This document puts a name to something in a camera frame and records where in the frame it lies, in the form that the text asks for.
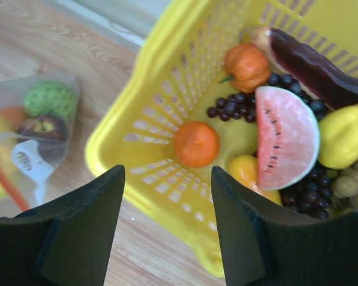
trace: watermelon slice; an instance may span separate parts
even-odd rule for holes
[[[302,180],[317,162],[320,136],[312,110],[295,94],[274,86],[256,89],[258,182],[283,189]]]

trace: clear plastic bag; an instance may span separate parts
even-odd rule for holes
[[[62,72],[0,82],[0,217],[44,203],[69,152],[80,93]]]

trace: white label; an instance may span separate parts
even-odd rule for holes
[[[54,168],[38,153],[38,142],[28,140],[17,144],[12,150],[12,162],[20,171],[37,184],[52,175]]]

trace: green custard apple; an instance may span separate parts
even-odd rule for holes
[[[77,95],[63,82],[39,82],[31,87],[24,98],[24,108],[31,116],[54,114],[72,120],[78,103]]]

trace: grape bunch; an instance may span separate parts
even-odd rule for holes
[[[280,190],[283,206],[318,219],[328,219],[332,207],[332,179],[320,163],[300,182]]]
[[[272,73],[268,79],[268,85],[287,89],[298,95],[313,111],[317,120],[320,121],[328,114],[328,108],[322,100],[313,100],[311,96],[303,91],[300,83],[290,74],[279,75]]]
[[[207,109],[207,116],[210,118],[219,117],[226,122],[233,119],[244,118],[246,122],[256,121],[256,99],[255,94],[240,92],[231,94],[227,98],[219,97],[215,106]]]

